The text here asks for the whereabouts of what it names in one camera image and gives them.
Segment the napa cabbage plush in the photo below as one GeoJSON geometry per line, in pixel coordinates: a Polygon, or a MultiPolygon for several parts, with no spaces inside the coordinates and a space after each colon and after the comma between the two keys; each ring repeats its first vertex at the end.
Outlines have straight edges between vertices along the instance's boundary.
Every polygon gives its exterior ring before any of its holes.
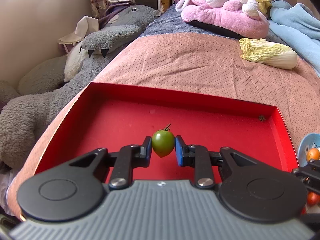
{"type": "Polygon", "coordinates": [[[265,39],[241,38],[239,40],[244,60],[263,63],[280,69],[293,69],[297,65],[298,55],[291,47],[269,42],[265,39]]]}

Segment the blue cartoon plate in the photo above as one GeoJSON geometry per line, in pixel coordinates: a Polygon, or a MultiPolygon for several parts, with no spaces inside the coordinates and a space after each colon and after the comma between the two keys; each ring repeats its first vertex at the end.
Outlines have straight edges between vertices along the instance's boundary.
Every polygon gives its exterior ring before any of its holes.
{"type": "Polygon", "coordinates": [[[309,133],[302,139],[297,152],[298,163],[300,166],[305,166],[308,163],[306,155],[310,149],[317,148],[319,150],[319,142],[319,133],[309,133]]]}

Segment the light blue blanket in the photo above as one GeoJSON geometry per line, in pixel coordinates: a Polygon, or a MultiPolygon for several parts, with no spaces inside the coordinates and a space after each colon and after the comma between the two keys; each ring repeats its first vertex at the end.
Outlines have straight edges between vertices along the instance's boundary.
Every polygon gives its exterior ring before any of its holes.
{"type": "Polygon", "coordinates": [[[319,20],[302,3],[291,6],[274,0],[270,9],[270,29],[319,74],[319,20]]]}

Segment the grey plush toy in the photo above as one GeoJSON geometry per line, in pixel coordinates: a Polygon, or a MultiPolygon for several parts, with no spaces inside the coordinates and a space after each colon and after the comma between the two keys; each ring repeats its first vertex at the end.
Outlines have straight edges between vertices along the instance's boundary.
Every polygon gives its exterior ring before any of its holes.
{"type": "Polygon", "coordinates": [[[17,89],[1,81],[1,163],[20,170],[60,111],[158,16],[145,5],[125,7],[67,55],[34,67],[17,89]]]}

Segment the small red apple fruit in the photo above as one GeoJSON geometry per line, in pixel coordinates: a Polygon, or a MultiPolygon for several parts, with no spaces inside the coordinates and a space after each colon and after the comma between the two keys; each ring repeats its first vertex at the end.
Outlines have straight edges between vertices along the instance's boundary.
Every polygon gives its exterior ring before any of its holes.
{"type": "Polygon", "coordinates": [[[320,195],[314,192],[309,192],[307,196],[307,205],[315,206],[320,202],[320,195]]]}

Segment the pink dotted bedspread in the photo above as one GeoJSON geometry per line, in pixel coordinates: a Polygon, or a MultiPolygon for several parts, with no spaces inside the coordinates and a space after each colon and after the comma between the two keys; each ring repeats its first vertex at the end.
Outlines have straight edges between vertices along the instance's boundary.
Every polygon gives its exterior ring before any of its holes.
{"type": "Polygon", "coordinates": [[[165,126],[188,144],[230,146],[291,170],[300,142],[319,132],[319,77],[303,59],[291,70],[241,58],[237,40],[184,23],[174,8],[106,56],[86,58],[67,93],[15,98],[1,112],[1,158],[17,174],[5,194],[36,173],[105,147],[138,144],[165,126]]]}

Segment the green tomato front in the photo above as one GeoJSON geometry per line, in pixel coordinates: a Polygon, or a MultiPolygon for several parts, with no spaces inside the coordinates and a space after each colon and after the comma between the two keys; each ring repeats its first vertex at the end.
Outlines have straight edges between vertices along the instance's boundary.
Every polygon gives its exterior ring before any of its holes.
{"type": "Polygon", "coordinates": [[[170,131],[171,124],[165,128],[157,130],[152,135],[153,151],[160,157],[164,158],[169,155],[175,148],[175,136],[170,131]]]}

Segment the white tote bag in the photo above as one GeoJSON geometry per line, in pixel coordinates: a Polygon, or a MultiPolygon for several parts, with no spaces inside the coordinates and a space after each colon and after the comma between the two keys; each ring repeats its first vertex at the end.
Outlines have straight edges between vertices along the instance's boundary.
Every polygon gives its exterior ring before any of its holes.
{"type": "Polygon", "coordinates": [[[61,45],[66,54],[71,49],[81,42],[87,35],[99,30],[99,21],[96,18],[84,16],[77,24],[76,28],[70,34],[67,34],[57,40],[57,43],[61,45]]]}

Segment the small orange kumquat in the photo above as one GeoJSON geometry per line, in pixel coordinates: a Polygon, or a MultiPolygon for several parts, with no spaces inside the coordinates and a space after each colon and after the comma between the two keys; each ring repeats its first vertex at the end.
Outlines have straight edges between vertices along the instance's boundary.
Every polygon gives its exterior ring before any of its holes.
{"type": "Polygon", "coordinates": [[[311,148],[306,154],[306,161],[309,162],[310,160],[319,160],[320,159],[320,152],[317,148],[311,148]]]}

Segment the pink plush rabbit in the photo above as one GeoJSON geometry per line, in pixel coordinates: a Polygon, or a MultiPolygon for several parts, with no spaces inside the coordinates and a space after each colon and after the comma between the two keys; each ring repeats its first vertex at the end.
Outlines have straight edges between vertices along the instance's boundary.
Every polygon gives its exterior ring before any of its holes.
{"type": "Polygon", "coordinates": [[[269,30],[269,21],[256,0],[179,0],[175,10],[185,23],[220,27],[241,37],[265,38],[269,30]]]}

